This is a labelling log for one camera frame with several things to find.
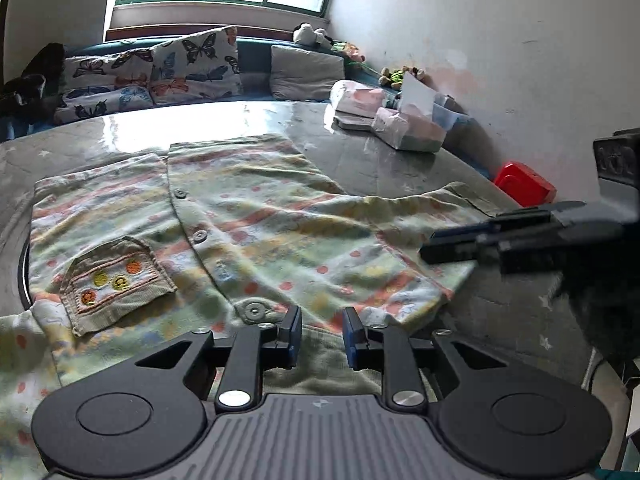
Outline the orange green plush toys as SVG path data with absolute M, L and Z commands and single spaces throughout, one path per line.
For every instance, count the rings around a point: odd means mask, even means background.
M 373 82 L 379 87 L 400 91 L 404 83 L 405 76 L 411 75 L 417 81 L 426 84 L 427 87 L 433 88 L 431 76 L 416 66 L 402 66 L 392 70 L 383 67 L 375 70 L 367 63 L 366 57 L 360 49 L 348 41 L 337 41 L 331 48 L 334 53 L 340 54 L 346 62 L 345 74 L 348 78 L 358 80 L 360 82 Z

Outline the white plush toy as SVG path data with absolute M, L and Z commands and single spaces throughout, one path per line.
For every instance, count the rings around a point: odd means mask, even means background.
M 310 48 L 331 49 L 334 40 L 326 34 L 323 28 L 313 28 L 309 23 L 299 24 L 292 32 L 294 44 Z

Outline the grey cushion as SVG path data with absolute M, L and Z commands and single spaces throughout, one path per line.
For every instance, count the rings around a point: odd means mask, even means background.
M 340 56 L 277 44 L 270 52 L 269 85 L 277 100 L 324 101 L 333 85 L 345 78 Z

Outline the butterfly pillow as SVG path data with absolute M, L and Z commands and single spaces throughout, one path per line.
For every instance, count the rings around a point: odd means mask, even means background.
M 57 125 L 153 106 L 150 49 L 66 58 L 58 84 Z
M 156 105 L 217 101 L 243 92 L 235 26 L 167 40 L 152 49 Z

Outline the butterfly pillow left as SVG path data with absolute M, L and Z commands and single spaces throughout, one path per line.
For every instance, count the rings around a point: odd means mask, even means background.
M 153 106 L 150 49 L 66 58 L 58 84 L 57 125 Z

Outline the black clothes pile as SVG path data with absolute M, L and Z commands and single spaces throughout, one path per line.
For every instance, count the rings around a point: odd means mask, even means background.
M 50 115 L 64 72 L 65 48 L 57 42 L 44 46 L 28 63 L 21 76 L 1 87 L 1 117 L 28 124 L 42 122 Z

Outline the flat book under tissues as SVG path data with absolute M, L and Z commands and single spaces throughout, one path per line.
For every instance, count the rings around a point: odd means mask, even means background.
M 372 118 L 352 116 L 349 114 L 335 114 L 333 117 L 334 125 L 347 131 L 370 131 L 372 122 Z

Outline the patterned green child shirt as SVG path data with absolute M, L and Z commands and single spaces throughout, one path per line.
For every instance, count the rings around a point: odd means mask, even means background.
M 350 195 L 283 136 L 180 143 L 35 186 L 29 288 L 1 321 L 1 474 L 38 479 L 37 406 L 76 380 L 194 328 L 232 336 L 303 312 L 303 349 L 273 392 L 371 393 L 351 370 L 346 307 L 366 323 L 425 326 L 471 273 L 418 255 L 434 231 L 498 214 L 469 185 Z

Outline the pink tissue pack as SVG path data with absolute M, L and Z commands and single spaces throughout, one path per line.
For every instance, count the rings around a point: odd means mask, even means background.
M 330 93 L 330 102 L 337 112 L 365 118 L 375 118 L 387 101 L 386 92 L 354 80 L 337 81 Z

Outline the butterfly pillow right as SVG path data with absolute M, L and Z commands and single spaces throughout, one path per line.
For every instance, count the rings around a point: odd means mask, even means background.
M 235 26 L 167 40 L 152 49 L 156 105 L 217 101 L 243 92 Z

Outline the blue sofa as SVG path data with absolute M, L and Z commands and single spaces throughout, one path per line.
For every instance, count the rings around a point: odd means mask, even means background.
M 113 40 L 102 42 L 102 44 L 92 44 L 91 46 L 71 50 L 68 55 L 118 55 L 132 50 L 151 49 L 163 42 L 177 39 L 177 35 L 149 36 Z M 244 94 L 234 96 L 229 101 L 269 101 L 272 99 L 269 89 L 269 74 L 271 70 L 271 47 L 278 46 L 294 47 L 291 41 L 275 40 L 272 38 L 260 38 L 252 36 L 239 36 L 238 47 L 240 56 L 240 74 L 243 78 Z M 349 58 L 345 61 L 345 77 L 356 80 L 368 86 L 378 85 L 378 75 L 370 66 L 357 63 Z M 22 118 L 6 116 L 1 118 L 1 141 L 6 142 L 30 136 L 53 128 L 55 123 L 51 119 L 44 122 L 29 124 Z

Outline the red plastic object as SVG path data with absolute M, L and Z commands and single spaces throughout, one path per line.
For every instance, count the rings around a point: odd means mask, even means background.
M 550 204 L 556 188 L 522 162 L 507 162 L 494 179 L 494 185 L 522 207 Z

